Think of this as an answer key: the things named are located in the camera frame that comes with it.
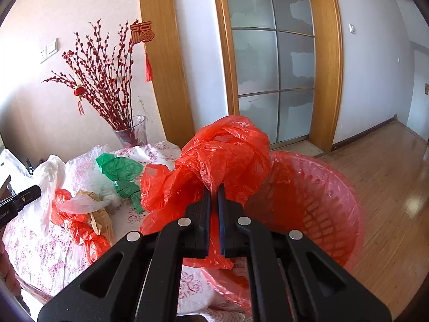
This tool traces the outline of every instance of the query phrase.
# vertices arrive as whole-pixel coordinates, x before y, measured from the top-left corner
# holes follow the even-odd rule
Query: wall switch
[[[57,39],[55,39],[51,43],[46,45],[46,53],[47,53],[48,58],[49,58],[51,55],[53,55],[57,52],[58,52]]]
[[[40,64],[42,64],[46,59],[48,59],[48,55],[46,54],[46,47],[43,47],[40,51]]]

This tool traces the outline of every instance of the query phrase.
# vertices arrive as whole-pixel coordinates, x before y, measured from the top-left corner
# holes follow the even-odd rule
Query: triangular cutout
[[[314,253],[307,253],[307,259],[316,275],[324,297],[330,297],[345,288],[344,282],[332,272]]]
[[[124,255],[122,253],[114,254],[108,261],[104,262],[97,271],[85,279],[80,285],[80,288],[98,298],[104,298],[123,257]]]

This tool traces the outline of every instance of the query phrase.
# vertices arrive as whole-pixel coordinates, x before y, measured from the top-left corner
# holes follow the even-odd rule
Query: frosted glass panel
[[[228,0],[232,27],[274,28],[271,0]]]
[[[313,35],[310,0],[274,0],[277,29]]]
[[[310,36],[278,33],[280,54],[280,87],[314,87],[315,85],[315,42]]]
[[[233,30],[239,94],[278,90],[275,31]]]
[[[253,124],[269,137],[270,144],[277,139],[278,93],[259,94],[239,99],[240,115],[247,116]]]
[[[310,133],[314,90],[294,90],[280,93],[280,142]]]

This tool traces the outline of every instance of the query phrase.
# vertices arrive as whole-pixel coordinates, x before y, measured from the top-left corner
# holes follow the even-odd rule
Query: wooden door frame
[[[238,83],[228,0],[215,0],[224,59],[228,113],[239,115]],[[309,140],[330,152],[343,84],[343,41],[338,0],[310,0],[315,28],[315,102]]]
[[[195,134],[189,103],[174,0],[140,0],[142,20],[152,22],[155,38],[145,44],[166,139],[181,148]]]

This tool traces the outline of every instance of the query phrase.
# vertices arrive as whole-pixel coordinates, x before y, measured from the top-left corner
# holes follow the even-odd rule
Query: green plastic bag
[[[103,153],[95,161],[102,174],[113,181],[119,196],[131,199],[136,211],[143,212],[140,204],[140,186],[132,182],[140,175],[143,166],[130,158],[115,157],[112,153]]]

